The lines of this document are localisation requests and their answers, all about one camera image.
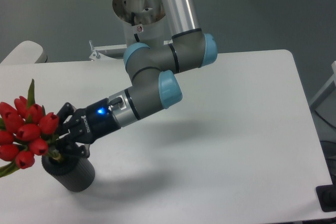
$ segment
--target black cable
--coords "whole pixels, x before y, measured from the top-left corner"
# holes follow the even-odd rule
[[[329,123],[326,119],[324,119],[316,110],[314,111],[315,114],[322,120],[324,121],[328,126],[332,127],[333,129],[336,130],[336,126],[332,125],[331,123]]]

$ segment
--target gray floor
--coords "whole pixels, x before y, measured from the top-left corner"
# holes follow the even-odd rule
[[[111,1],[0,0],[0,61],[24,40],[42,45],[50,62],[88,60],[90,39],[96,46],[123,44]],[[307,99],[331,76],[336,0],[194,1],[202,29],[215,36],[219,52],[291,51]],[[333,94],[320,111],[336,124],[335,102]],[[322,122],[316,124],[320,138],[335,137]]]

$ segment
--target light blue joint cap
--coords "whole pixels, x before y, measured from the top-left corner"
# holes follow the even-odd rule
[[[124,52],[124,64],[125,64],[125,68],[127,65],[127,61],[128,59],[132,56],[132,54],[137,51],[139,48],[143,48],[143,47],[147,47],[150,48],[147,44],[145,43],[134,43],[132,45],[130,45],[126,51]]]
[[[217,59],[218,49],[214,37],[211,34],[204,34],[205,52],[201,67],[212,64]]]
[[[165,109],[182,100],[180,86],[171,70],[161,72],[159,75],[159,95],[162,107]]]

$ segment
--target blue led light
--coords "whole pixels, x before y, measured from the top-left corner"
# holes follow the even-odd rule
[[[105,114],[105,108],[100,108],[100,109],[98,109],[98,110],[97,110],[97,113],[98,113],[98,114],[101,114],[101,115]]]

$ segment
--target black vase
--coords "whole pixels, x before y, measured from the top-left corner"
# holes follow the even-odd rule
[[[95,175],[93,165],[86,158],[66,157],[62,163],[42,156],[43,168],[69,191],[83,191],[88,188]]]

